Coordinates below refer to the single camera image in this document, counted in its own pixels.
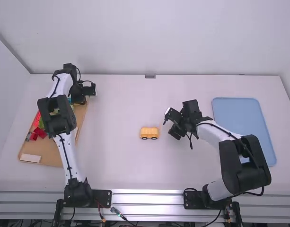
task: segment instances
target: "aluminum rail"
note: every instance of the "aluminum rail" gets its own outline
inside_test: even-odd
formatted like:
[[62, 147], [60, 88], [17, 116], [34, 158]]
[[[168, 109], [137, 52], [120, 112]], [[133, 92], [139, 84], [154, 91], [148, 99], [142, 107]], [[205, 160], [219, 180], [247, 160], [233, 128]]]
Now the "aluminum rail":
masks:
[[[112, 190], [112, 205], [130, 221], [209, 222], [218, 210], [185, 210], [180, 190]], [[55, 204], [62, 192], [0, 192], [0, 219], [53, 219]], [[290, 223], [290, 195], [241, 195], [244, 222]], [[62, 219], [72, 217], [73, 208], [64, 208]], [[101, 209], [106, 220], [121, 220], [109, 209]], [[76, 208], [76, 220], [100, 220], [96, 208]], [[223, 222], [222, 213], [217, 222]]]

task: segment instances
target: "black cable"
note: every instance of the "black cable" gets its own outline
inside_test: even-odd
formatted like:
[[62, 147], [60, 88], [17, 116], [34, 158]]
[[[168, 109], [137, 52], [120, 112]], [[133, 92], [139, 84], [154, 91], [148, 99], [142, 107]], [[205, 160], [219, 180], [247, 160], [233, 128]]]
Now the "black cable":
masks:
[[173, 223], [176, 224], [176, 225], [178, 225], [179, 227], [184, 227], [184, 226], [182, 226], [182, 225], [180, 225], [180, 224], [178, 224], [176, 222], [173, 222]]
[[191, 190], [191, 191], [195, 191], [195, 192], [198, 192], [195, 188], [186, 188], [185, 190], [184, 190], [184, 192], [183, 192], [183, 194], [185, 193], [185, 191], [187, 191], [187, 190]]
[[52, 92], [52, 94], [50, 95], [50, 97], [48, 99], [50, 99], [56, 93], [56, 89], [57, 89], [59, 82], [61, 80], [58, 76], [54, 76], [54, 75], [52, 75], [51, 79], [54, 81], [55, 77], [58, 79], [58, 81], [56, 82], [56, 85], [54, 87], [54, 91]]
[[191, 148], [191, 150], [193, 150], [193, 145], [192, 145], [192, 141], [191, 141], [192, 132], [191, 132], [190, 136], [188, 136], [188, 134], [186, 133], [186, 136], [187, 136], [188, 139], [189, 139], [190, 148]]
[[114, 226], [118, 221], [115, 221], [114, 223], [110, 224], [109, 227]]
[[67, 162], [67, 169], [69, 170], [70, 179], [72, 179], [71, 167], [70, 167], [70, 164], [69, 164], [69, 161], [68, 161], [68, 157], [67, 157], [67, 153], [66, 153], [66, 148], [65, 148], [63, 137], [60, 134], [56, 134], [56, 135], [60, 137], [60, 141], [62, 142], [62, 146], [63, 146], [63, 150], [64, 150], [66, 162]]
[[73, 215], [72, 215], [72, 217], [70, 218], [70, 221], [72, 221], [74, 215], [75, 215], [75, 207], [73, 208]]
[[78, 67], [76, 67], [77, 68], [77, 70], [79, 71], [79, 80], [78, 81], [80, 81], [80, 70], [79, 70], [79, 68]]
[[[254, 156], [253, 156], [252, 153], [250, 152], [250, 150], [249, 150], [249, 149], [247, 148], [247, 146], [246, 146], [242, 141], [240, 141], [236, 136], [232, 135], [230, 132], [228, 132], [228, 131], [226, 131], [226, 130], [224, 130], [224, 129], [222, 129], [222, 128], [220, 128], [220, 127], [218, 127], [217, 125], [212, 124], [212, 123], [202, 122], [202, 123], [199, 123], [199, 124], [196, 125], [196, 126], [199, 126], [199, 125], [201, 125], [201, 124], [207, 124], [207, 125], [210, 125], [210, 126], [212, 126], [212, 127], [215, 127], [215, 128], [217, 128], [217, 129], [221, 130], [222, 132], [226, 133], [228, 136], [230, 136], [230, 137], [236, 139], [236, 140], [241, 144], [241, 146], [242, 146], [242, 147], [247, 151], [248, 155], [249, 155], [250, 158], [253, 160], [255, 167], [259, 170], [258, 164], [257, 164], [257, 162], [256, 162], [256, 160], [255, 160], [255, 158], [254, 158]], [[259, 194], [256, 194], [256, 193], [253, 193], [253, 192], [244, 192], [243, 194], [250, 194], [250, 195], [256, 195], [256, 196], [262, 196], [262, 195], [264, 194], [264, 186], [262, 186], [262, 191], [261, 191]]]
[[216, 218], [215, 218], [213, 221], [211, 221], [211, 222], [209, 222], [208, 224], [206, 224], [206, 225], [204, 225], [204, 226], [201, 226], [201, 227], [206, 227], [206, 226], [211, 225], [213, 222], [215, 222], [215, 221], [219, 218], [220, 213], [221, 213], [221, 210], [219, 211], [219, 214], [216, 216]]
[[135, 224], [133, 224], [132, 222], [130, 222], [130, 221], [128, 221], [128, 220], [126, 220], [130, 225], [132, 225], [132, 226], [136, 226]]
[[14, 225], [17, 226], [17, 225], [20, 223], [20, 221], [21, 221], [21, 220], [19, 220], [19, 221], [13, 223], [10, 227], [14, 227]]

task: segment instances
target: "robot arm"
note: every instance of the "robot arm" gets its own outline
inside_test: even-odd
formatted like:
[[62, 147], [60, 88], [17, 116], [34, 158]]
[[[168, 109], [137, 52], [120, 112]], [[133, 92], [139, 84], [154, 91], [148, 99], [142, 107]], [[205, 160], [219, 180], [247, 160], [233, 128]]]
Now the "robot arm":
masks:
[[73, 130], [77, 123], [68, 96], [71, 97], [72, 103], [84, 105], [86, 96], [96, 95], [96, 85], [91, 83], [91, 86], [84, 87], [83, 81], [77, 80], [76, 70], [77, 68], [69, 63], [64, 64], [62, 70], [55, 71], [52, 76], [52, 89], [47, 97], [37, 101], [37, 105], [45, 131], [53, 138], [60, 152], [65, 170], [64, 198], [72, 206], [87, 206], [92, 201], [92, 190], [75, 157]]
[[[168, 108], [165, 121], [174, 124], [169, 134], [177, 140], [190, 132], [197, 139], [203, 139], [220, 153], [222, 178], [203, 186], [202, 199], [206, 207], [214, 202], [231, 198], [271, 183], [271, 175], [258, 138], [254, 135], [241, 136], [229, 132], [216, 124], [210, 117], [203, 117], [197, 100], [183, 102], [180, 112]], [[249, 162], [241, 163], [240, 156]]]

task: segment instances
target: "light blue tray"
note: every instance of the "light blue tray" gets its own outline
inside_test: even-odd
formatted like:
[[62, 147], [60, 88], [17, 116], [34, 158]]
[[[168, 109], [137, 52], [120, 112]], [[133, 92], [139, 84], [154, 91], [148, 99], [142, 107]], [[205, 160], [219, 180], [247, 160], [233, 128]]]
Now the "light blue tray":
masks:
[[268, 166], [276, 164], [267, 125], [256, 99], [217, 97], [212, 101], [212, 108], [217, 124], [241, 135], [255, 135], [262, 146]]

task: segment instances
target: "cardboard sheet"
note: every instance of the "cardboard sheet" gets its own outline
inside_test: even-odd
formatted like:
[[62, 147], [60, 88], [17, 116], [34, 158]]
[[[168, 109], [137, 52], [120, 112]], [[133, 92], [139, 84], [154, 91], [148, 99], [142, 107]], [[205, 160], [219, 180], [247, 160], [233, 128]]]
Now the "cardboard sheet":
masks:
[[[77, 119], [77, 130], [76, 130], [76, 137], [75, 137], [75, 143], [77, 143], [79, 138], [79, 132], [81, 129], [81, 126], [84, 121], [84, 117], [87, 111], [88, 103], [86, 102], [85, 105], [74, 105], [73, 111]], [[36, 127], [32, 124], [30, 127], [30, 132], [33, 132], [33, 130]], [[18, 159], [21, 160], [21, 155], [23, 154], [29, 154], [29, 155], [37, 155], [41, 156], [40, 161], [38, 164], [47, 165], [47, 166], [56, 166], [56, 167], [63, 167], [61, 156], [59, 153], [59, 150], [53, 141], [53, 139], [49, 139], [48, 136], [46, 136], [44, 139], [38, 137], [36, 141], [24, 141], [21, 150], [18, 154]]]

